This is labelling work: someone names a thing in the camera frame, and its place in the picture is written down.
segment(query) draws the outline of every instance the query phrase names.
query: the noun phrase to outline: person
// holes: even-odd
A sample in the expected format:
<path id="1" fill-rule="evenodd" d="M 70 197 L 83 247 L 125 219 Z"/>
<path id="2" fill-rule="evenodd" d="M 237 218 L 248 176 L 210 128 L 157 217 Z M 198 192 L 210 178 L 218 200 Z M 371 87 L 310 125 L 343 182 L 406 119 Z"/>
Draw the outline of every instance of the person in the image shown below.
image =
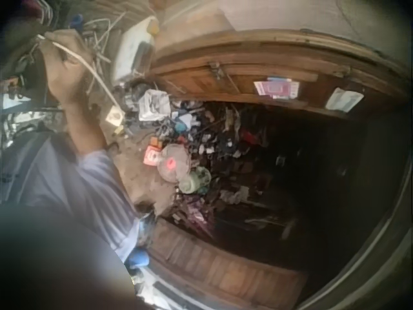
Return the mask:
<path id="1" fill-rule="evenodd" d="M 1 158 L 1 203 L 68 216 L 104 239 L 125 262 L 136 246 L 139 220 L 88 109 L 87 69 L 52 42 L 89 63 L 92 54 L 75 30 L 47 32 L 45 37 L 39 48 L 48 88 L 65 112 L 69 136 L 36 132 L 17 138 Z"/>

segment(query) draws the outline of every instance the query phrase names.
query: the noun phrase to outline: cloth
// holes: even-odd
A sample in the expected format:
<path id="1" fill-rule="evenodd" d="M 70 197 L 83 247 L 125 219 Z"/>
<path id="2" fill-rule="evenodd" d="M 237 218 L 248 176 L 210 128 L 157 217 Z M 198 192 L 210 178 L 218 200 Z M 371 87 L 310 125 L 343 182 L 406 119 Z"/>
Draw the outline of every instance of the cloth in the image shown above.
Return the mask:
<path id="1" fill-rule="evenodd" d="M 5 150 L 1 203 L 71 216 L 102 237 L 123 262 L 136 246 L 138 218 L 105 150 L 79 158 L 64 134 L 27 133 Z"/>

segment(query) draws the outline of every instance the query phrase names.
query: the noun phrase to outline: pink object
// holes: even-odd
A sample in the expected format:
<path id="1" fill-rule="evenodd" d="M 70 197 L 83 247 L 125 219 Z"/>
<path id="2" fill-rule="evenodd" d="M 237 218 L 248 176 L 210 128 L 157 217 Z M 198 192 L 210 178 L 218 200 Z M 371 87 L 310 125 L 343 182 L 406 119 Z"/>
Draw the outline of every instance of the pink object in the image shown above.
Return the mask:
<path id="1" fill-rule="evenodd" d="M 169 158 L 168 161 L 166 162 L 166 167 L 169 170 L 174 170 L 176 168 L 176 161 L 174 158 Z"/>
<path id="2" fill-rule="evenodd" d="M 272 96 L 275 98 L 297 98 L 298 82 L 292 81 L 264 81 L 254 82 L 258 94 L 261 96 Z"/>

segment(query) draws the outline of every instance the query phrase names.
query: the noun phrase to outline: orange object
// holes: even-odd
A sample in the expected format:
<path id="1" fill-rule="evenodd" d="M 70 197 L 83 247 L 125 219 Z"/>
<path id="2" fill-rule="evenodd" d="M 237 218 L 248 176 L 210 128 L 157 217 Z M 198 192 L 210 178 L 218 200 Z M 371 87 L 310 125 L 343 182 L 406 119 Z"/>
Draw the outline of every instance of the orange object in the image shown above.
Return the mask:
<path id="1" fill-rule="evenodd" d="M 157 144 L 158 144 L 158 138 L 157 137 L 150 137 L 149 145 L 151 145 L 153 147 L 157 147 Z"/>
<path id="2" fill-rule="evenodd" d="M 143 158 L 143 163 L 148 166 L 156 166 L 161 159 L 161 150 L 151 145 L 148 146 Z"/>

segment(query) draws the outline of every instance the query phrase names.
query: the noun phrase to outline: concrete wall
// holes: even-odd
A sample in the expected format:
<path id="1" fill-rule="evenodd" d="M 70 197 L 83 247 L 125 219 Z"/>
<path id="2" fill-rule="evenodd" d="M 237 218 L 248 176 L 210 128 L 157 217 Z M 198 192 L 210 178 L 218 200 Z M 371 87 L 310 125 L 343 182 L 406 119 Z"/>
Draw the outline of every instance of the concrete wall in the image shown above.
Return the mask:
<path id="1" fill-rule="evenodd" d="M 411 65 L 410 19 L 387 0 L 182 0 L 160 18 L 158 50 L 225 30 L 309 29 Z"/>

